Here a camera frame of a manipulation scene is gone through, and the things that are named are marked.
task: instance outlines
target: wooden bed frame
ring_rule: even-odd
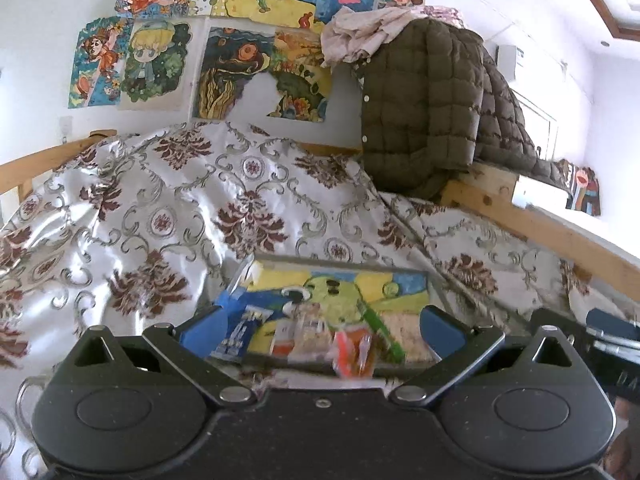
[[[0,194],[17,187],[22,202],[33,190],[32,179],[65,164],[96,142],[116,135],[116,130],[95,130],[87,139],[76,140],[33,153],[0,166]],[[302,148],[318,156],[360,153],[354,148],[299,142]],[[561,258],[574,262],[582,278],[596,277],[608,283],[628,298],[640,302],[640,267],[633,256],[622,250],[607,249],[604,240],[585,236],[542,212],[522,209],[511,203],[513,189],[505,187],[504,175],[495,192],[483,184],[451,180],[442,192],[442,205],[460,207],[486,217],[519,238],[544,246]]]

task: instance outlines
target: damask pattern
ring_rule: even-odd
[[[590,285],[568,292],[571,266],[486,220],[377,192],[354,160],[248,124],[181,124],[101,141],[0,232],[0,424],[14,424],[3,414],[20,385],[42,384],[88,326],[178,325],[254,251],[427,270],[451,314],[516,333],[543,305],[578,319],[596,298],[637,312]],[[21,424],[4,461],[0,444],[0,478],[23,480],[37,457]]]

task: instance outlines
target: wooden ceiling trim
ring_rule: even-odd
[[[598,11],[598,14],[602,18],[602,21],[605,23],[605,25],[607,25],[607,28],[609,29],[612,37],[616,38],[617,40],[640,41],[640,30],[621,27],[609,10],[609,7],[607,7],[607,4],[604,0],[590,1],[593,4],[593,7],[595,7],[595,9]]]

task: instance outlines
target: window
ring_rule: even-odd
[[[556,120],[538,108],[526,97],[514,91],[524,115],[525,128],[529,137],[536,145],[540,158],[551,160],[556,149],[556,137],[558,136],[558,123]]]

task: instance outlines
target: screw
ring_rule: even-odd
[[[427,392],[420,386],[400,386],[395,391],[395,394],[396,399],[412,404],[416,404],[427,398]]]
[[[251,390],[244,386],[227,386],[220,392],[220,399],[225,402],[247,402],[251,399]]]

